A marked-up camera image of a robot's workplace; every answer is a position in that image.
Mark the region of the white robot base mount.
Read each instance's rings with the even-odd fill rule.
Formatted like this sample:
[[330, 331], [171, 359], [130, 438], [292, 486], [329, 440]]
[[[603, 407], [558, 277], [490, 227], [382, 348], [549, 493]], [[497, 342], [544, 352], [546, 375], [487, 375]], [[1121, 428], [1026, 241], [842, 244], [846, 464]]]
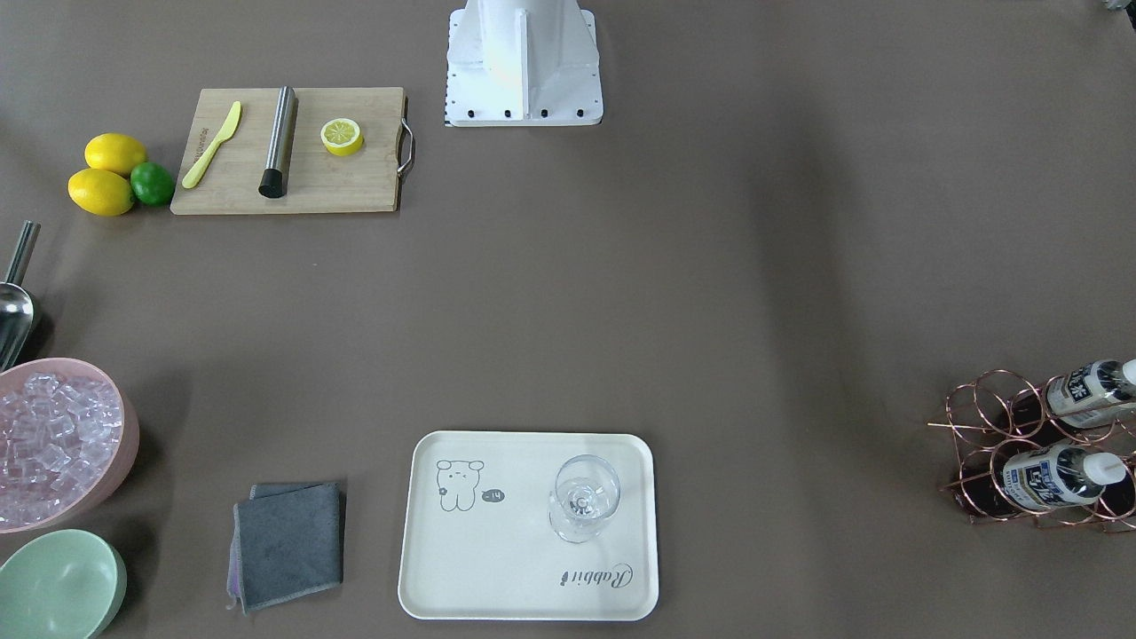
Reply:
[[467, 1], [446, 25], [446, 126], [604, 121], [596, 17], [576, 1]]

